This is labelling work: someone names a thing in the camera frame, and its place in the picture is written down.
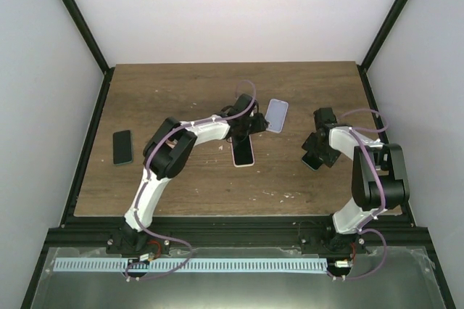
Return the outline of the purple phone case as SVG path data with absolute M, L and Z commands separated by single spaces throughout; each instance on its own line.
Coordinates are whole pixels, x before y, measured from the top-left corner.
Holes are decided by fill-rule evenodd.
M 280 99 L 271 99 L 268 104 L 265 119 L 268 122 L 267 131 L 280 133 L 283 130 L 289 103 Z

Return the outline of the black phone green edge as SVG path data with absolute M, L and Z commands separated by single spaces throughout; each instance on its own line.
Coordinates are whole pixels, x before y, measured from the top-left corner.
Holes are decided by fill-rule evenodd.
M 319 157 L 309 154 L 305 154 L 302 157 L 302 162 L 314 171 L 317 171 L 323 164 L 323 161 L 321 161 Z

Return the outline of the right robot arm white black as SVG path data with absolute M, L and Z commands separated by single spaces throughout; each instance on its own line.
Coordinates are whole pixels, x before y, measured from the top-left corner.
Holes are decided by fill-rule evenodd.
M 409 200 L 405 159 L 400 145 L 371 139 L 363 129 L 340 123 L 330 107 L 317 109 L 313 116 L 315 131 L 302 145 L 302 162 L 318 170 L 333 167 L 341 155 L 352 161 L 352 197 L 332 215 L 331 227 L 322 235 L 324 248 L 337 253 L 372 220 Z

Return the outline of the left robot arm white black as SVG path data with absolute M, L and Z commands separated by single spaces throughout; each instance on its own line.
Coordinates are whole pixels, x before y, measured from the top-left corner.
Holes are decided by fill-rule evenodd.
M 143 171 L 138 191 L 120 227 L 123 246 L 133 254 L 148 245 L 145 229 L 152 224 L 163 191 L 185 167 L 195 146 L 210 141 L 243 141 L 249 135 L 267 130 L 269 122 L 259 112 L 257 100 L 248 94 L 218 114 L 192 121 L 166 118 L 143 150 Z

